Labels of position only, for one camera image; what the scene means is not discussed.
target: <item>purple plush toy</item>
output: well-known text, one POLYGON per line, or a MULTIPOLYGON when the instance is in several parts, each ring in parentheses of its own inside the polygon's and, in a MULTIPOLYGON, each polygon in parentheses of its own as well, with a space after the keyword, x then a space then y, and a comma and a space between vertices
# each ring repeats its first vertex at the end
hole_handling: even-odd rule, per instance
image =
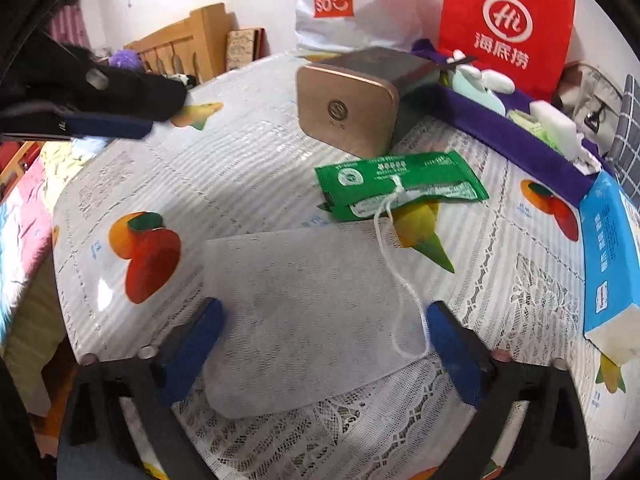
POLYGON ((140 61, 138 53, 135 50, 118 50, 109 58, 109 66, 128 68, 130 70, 137 70, 138 72, 145 71, 142 61, 140 61))

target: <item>haidilao bag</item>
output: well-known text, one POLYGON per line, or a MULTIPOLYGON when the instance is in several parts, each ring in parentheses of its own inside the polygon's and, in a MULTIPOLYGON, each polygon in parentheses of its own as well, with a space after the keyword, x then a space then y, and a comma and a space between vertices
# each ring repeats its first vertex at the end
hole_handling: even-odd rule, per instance
POLYGON ((422 34, 414 0, 296 0, 300 48, 411 50, 422 34))
POLYGON ((439 50, 459 49, 549 101, 569 49, 575 0, 444 0, 439 50))

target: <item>white string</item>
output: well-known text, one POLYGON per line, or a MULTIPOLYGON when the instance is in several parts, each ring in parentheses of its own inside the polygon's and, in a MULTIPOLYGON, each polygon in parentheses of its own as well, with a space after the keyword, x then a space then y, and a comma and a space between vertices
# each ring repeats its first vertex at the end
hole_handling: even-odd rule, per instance
POLYGON ((404 279, 402 275, 398 272, 398 270, 396 269, 396 266, 392 263, 391 259, 386 253, 386 248, 382 241, 383 239, 386 238, 386 235, 388 234, 389 229, 391 229, 391 226, 393 225, 393 222, 394 222, 394 217, 391 214, 391 204, 393 203, 394 200, 398 198, 398 196, 400 196, 401 193, 404 193, 404 187, 400 182, 400 178, 397 175, 391 175, 391 179, 396 184, 396 190, 380 203, 380 206, 376 210, 375 215, 373 215, 373 226, 376 229, 376 237, 378 238, 380 253, 382 254, 382 258, 385 261, 386 268, 389 270, 389 272, 391 272, 392 276, 395 278, 396 287, 398 287, 398 284, 401 284, 402 286, 404 286, 406 291, 414 299, 416 307, 418 308, 418 313, 420 314, 420 321, 422 323, 422 333, 424 334, 424 352, 422 352, 422 354, 411 354, 410 352, 405 352, 399 347, 398 342, 396 341, 396 331, 397 331, 396 329, 398 328, 398 324, 400 323, 402 313, 404 312, 404 299, 402 298, 402 294, 400 294, 399 288, 398 288, 398 298, 400 300, 400 309, 399 309, 398 317, 396 317, 396 322, 394 323, 394 326, 391 331, 391 342, 393 343, 393 346, 396 349, 396 352, 398 352, 402 357, 405 357, 407 359, 417 360, 427 355, 427 352, 429 351, 429 343, 427 340, 427 334, 428 334, 427 318, 425 316, 424 309, 422 308, 422 301, 420 300, 420 297, 412 287, 411 283, 408 280, 404 279), (382 213, 383 210, 386 210, 386 214, 389 217, 389 220, 391 220, 391 222, 389 222, 388 225, 386 226, 384 235, 382 235, 382 233, 380 232, 380 214, 382 213))

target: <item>table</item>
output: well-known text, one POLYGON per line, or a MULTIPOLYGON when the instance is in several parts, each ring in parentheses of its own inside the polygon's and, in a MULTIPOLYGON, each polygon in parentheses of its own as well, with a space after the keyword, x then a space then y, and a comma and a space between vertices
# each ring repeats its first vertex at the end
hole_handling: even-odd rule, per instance
MULTIPOLYGON (((203 296, 203 240, 331 222, 313 167, 351 156, 299 129, 294 76, 304 61, 280 55, 196 88, 198 104, 224 103, 202 131, 156 126, 145 142, 117 141, 66 188, 54 223, 54 259, 66 328, 80 358, 122 358, 159 343, 203 296), (168 284, 133 304, 127 262, 108 231, 126 213, 159 212, 182 241, 168 284)), ((601 382, 600 353, 582 336, 584 255, 553 215, 523 191, 530 177, 480 142, 431 118, 396 152, 456 150, 489 193, 483 203, 441 206, 436 232, 456 267, 428 260, 406 276, 425 301, 440 299, 489 348, 518 360, 569 361, 586 420, 592 478, 604 479, 640 429, 640 365, 601 382)), ((568 207, 577 224, 578 212, 568 207)), ((124 402, 145 462, 156 459, 124 402)), ((524 416, 515 406, 489 469, 499 471, 524 416)), ((227 420, 199 378, 174 412, 220 478, 427 478, 462 434, 472 409, 458 399, 438 356, 304 408, 227 420)))

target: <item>wooden bed frame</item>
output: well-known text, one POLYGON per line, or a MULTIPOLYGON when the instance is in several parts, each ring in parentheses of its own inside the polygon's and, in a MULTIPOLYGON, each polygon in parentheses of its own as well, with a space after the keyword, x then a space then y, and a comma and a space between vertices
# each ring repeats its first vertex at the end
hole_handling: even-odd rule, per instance
POLYGON ((18 181, 24 177, 25 169, 22 166, 22 158, 26 155, 26 153, 31 149, 31 147, 37 144, 40 147, 44 145, 44 142, 34 142, 33 140, 27 140, 22 143, 20 149, 12 156, 9 163, 2 168, 2 173, 0 173, 0 183, 4 187, 2 191, 2 195, 0 196, 0 203, 4 202, 4 199, 9 196, 11 190, 18 184, 18 181))
POLYGON ((140 54, 147 70, 157 74, 194 75, 198 83, 226 70, 226 36, 231 17, 225 4, 192 10, 189 17, 167 25, 125 48, 140 54))

